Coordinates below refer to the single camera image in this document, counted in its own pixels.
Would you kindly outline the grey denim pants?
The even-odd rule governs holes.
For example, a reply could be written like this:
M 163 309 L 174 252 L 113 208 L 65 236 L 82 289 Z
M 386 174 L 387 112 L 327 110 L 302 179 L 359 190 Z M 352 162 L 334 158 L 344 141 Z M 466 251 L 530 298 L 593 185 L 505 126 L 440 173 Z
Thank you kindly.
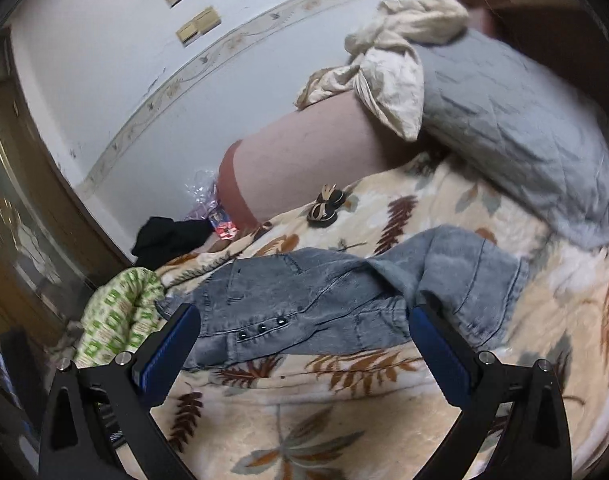
M 164 318 L 181 304 L 199 311 L 188 370 L 396 347 L 411 339 L 408 312 L 429 301 L 472 347 L 494 349 L 528 276 L 526 261 L 444 224 L 370 258 L 302 248 L 237 259 L 156 307 Z

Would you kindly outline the green patterned folded quilt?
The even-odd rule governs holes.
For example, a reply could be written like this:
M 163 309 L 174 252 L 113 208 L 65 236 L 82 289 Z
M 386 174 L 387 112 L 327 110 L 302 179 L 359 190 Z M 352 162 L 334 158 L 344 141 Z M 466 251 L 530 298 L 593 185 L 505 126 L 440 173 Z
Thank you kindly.
M 156 301 L 164 289 L 158 275 L 134 266 L 99 287 L 88 300 L 82 318 L 82 336 L 73 362 L 78 368 L 110 363 L 121 352 L 134 353 L 159 330 Z

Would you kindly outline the floral leaf-pattern blanket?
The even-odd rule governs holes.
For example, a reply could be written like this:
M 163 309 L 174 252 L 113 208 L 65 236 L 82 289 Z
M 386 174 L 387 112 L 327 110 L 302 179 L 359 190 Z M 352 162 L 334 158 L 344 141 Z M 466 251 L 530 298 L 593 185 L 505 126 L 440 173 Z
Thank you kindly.
M 453 156 L 420 154 L 350 186 L 337 222 L 275 217 L 250 257 L 320 247 L 371 256 L 451 223 L 531 267 L 499 358 L 549 360 L 563 390 L 573 475 L 609 454 L 609 246 L 585 252 Z M 201 479 L 410 479 L 457 418 L 413 344 L 349 356 L 268 356 L 182 373 L 152 411 Z

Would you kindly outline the wooden glass cabinet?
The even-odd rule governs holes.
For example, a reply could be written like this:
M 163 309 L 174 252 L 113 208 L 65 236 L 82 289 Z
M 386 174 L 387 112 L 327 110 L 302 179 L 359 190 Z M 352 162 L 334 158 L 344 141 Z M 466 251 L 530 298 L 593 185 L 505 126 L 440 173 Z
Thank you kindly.
M 80 318 L 94 290 L 129 262 L 73 193 L 30 115 L 0 32 L 0 335 L 39 346 Z

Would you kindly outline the black garment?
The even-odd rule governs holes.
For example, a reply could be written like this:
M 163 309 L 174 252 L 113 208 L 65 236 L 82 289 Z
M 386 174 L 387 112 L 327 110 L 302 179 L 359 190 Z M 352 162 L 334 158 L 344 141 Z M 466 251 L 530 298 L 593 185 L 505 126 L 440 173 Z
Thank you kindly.
M 210 248 L 219 240 L 209 220 L 152 217 L 138 231 L 131 254 L 136 266 L 155 271 L 194 250 Z

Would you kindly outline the red blue snack packet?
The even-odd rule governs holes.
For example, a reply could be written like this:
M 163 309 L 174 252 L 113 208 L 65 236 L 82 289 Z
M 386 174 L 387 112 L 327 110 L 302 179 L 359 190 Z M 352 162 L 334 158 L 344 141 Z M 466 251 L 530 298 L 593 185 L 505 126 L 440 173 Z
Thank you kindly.
M 209 212 L 208 219 L 220 240 L 234 240 L 237 236 L 237 226 L 221 206 L 214 207 Z

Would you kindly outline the clear plastic bag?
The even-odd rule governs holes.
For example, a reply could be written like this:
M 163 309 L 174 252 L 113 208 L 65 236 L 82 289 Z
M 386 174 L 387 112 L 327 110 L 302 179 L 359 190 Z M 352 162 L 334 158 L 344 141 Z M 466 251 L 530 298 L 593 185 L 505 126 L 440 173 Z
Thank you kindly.
M 192 200 L 190 211 L 186 214 L 186 220 L 207 220 L 210 214 L 219 207 L 218 197 L 219 174 L 214 170 L 198 170 L 185 187 L 188 196 Z

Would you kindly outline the black beige hair clip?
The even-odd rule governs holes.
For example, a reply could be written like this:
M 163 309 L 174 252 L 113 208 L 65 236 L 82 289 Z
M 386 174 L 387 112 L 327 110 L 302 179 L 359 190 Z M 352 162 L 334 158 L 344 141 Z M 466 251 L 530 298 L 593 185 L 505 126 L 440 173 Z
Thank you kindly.
M 317 200 L 307 214 L 310 226 L 326 228 L 337 220 L 337 210 L 343 206 L 347 194 L 335 184 L 324 184 Z

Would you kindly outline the cream crumpled cloth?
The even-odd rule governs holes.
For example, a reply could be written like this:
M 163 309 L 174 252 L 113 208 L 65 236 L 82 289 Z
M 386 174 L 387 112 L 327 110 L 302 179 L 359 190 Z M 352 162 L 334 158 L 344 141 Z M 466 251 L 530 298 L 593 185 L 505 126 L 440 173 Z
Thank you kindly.
M 300 90 L 299 110 L 353 92 L 363 106 L 402 140 L 422 128 L 424 67 L 418 46 L 443 46 L 469 26 L 457 0 L 386 0 L 372 21 L 345 38 L 350 61 L 314 72 Z

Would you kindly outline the beige wall switch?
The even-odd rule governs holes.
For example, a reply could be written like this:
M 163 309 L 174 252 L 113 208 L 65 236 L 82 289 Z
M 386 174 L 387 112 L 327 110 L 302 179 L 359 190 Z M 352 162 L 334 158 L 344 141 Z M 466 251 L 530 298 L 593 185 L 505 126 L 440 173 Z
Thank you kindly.
M 197 38 L 204 36 L 221 24 L 221 18 L 213 6 L 208 6 L 190 21 L 186 22 L 176 31 L 176 36 L 181 44 L 186 47 Z

